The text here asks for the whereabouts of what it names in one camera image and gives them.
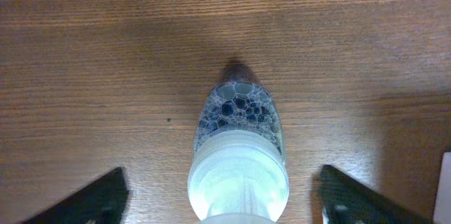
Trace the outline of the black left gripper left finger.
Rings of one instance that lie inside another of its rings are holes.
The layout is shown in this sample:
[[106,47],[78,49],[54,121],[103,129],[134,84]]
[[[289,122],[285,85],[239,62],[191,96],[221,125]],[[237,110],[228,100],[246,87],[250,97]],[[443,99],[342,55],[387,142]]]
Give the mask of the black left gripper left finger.
[[38,223],[120,223],[128,202],[129,190],[123,168],[117,167],[52,207],[28,218]]

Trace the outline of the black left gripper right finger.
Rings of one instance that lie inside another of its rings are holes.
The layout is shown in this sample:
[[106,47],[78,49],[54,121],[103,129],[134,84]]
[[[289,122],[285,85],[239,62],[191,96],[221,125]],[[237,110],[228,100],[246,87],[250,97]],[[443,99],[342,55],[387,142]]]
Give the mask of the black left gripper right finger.
[[405,209],[334,166],[319,174],[319,196],[325,224],[426,223],[433,220]]

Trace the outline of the purple foam pump bottle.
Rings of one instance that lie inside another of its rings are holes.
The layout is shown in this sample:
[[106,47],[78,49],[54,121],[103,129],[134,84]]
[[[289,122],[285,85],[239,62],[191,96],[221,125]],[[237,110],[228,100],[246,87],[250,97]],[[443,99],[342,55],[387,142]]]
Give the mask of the purple foam pump bottle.
[[276,223],[289,197],[283,127],[252,69],[229,62],[195,130],[187,179],[200,223]]

